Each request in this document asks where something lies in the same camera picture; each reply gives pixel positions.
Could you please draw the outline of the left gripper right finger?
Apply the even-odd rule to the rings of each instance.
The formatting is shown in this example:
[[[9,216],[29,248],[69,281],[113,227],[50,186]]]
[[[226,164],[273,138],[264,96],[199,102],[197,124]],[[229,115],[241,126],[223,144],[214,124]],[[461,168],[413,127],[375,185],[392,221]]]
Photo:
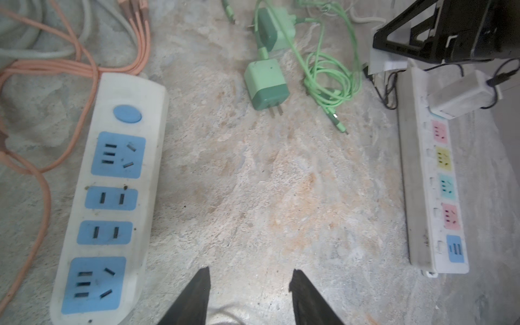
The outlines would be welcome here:
[[[289,291],[297,325],[344,325],[302,270],[293,271]]]

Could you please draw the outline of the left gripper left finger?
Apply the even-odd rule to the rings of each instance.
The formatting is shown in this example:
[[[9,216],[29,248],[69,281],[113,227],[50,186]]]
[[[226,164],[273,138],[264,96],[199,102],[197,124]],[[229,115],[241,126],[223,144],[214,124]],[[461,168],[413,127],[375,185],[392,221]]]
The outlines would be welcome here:
[[[209,267],[201,268],[167,310],[158,325],[205,325],[210,290],[210,269]]]

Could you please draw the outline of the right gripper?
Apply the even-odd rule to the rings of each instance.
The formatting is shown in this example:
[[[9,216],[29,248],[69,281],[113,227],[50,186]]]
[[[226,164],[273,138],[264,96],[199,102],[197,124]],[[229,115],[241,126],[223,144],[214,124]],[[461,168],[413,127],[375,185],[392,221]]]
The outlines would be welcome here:
[[[372,47],[430,64],[518,58],[519,2],[414,1]]]

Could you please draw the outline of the white charger with black cable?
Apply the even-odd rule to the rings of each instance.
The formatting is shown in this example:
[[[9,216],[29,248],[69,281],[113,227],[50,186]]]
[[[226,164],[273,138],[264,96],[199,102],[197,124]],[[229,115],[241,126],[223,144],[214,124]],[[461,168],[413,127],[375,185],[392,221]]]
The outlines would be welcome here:
[[[465,72],[461,64],[443,63],[426,69],[419,69],[427,78],[427,105],[429,111],[444,119],[452,120],[470,112],[489,110],[502,100],[500,85],[519,74],[519,67],[505,70],[514,59],[504,61],[493,74],[488,75],[474,69]],[[447,66],[455,66],[460,77],[442,86],[434,71]]]

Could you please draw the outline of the colourful white power strip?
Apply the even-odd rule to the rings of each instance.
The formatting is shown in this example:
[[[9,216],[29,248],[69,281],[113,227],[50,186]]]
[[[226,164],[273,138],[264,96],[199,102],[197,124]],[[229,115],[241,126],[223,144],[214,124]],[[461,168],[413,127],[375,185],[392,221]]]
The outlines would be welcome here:
[[[408,252],[422,274],[467,274],[469,259],[448,120],[429,110],[428,72],[398,78],[398,126]]]

